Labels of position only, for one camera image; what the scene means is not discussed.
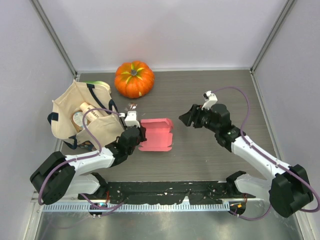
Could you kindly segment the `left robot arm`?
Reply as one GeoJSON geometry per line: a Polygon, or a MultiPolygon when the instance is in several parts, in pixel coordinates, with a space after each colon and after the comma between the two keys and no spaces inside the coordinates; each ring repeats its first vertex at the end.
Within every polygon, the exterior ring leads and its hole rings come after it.
{"type": "Polygon", "coordinates": [[[87,194],[100,200],[107,192],[105,180],[93,172],[120,165],[146,141],[146,128],[129,126],[101,150],[79,155],[53,152],[30,176],[40,205],[51,205],[65,195],[87,194]]]}

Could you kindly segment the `pink paper box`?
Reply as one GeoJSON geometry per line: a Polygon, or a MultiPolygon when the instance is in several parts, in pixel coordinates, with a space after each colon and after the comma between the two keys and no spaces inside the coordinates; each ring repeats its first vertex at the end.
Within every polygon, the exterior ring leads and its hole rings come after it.
{"type": "Polygon", "coordinates": [[[169,118],[142,119],[141,125],[146,129],[146,141],[138,148],[142,152],[169,152],[173,143],[173,122],[169,118]]]}

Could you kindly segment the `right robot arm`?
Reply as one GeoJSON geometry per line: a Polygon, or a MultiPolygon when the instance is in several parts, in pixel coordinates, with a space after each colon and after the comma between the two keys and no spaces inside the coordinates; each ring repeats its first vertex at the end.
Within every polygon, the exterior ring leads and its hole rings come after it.
{"type": "Polygon", "coordinates": [[[230,197],[246,193],[261,198],[284,218],[297,211],[306,212],[306,205],[320,199],[302,166],[291,166],[256,145],[232,124],[224,104],[214,104],[209,109],[194,104],[179,120],[187,127],[204,127],[214,132],[220,146],[247,161],[264,176],[264,179],[255,178],[242,171],[230,176],[231,182],[225,186],[230,197]]]}

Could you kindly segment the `small clear plastic wrapper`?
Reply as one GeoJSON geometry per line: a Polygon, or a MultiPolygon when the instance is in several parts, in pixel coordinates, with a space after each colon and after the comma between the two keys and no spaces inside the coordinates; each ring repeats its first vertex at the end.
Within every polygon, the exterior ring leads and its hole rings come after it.
{"type": "Polygon", "coordinates": [[[127,111],[134,111],[137,108],[137,104],[135,103],[129,103],[126,107],[127,111]]]}

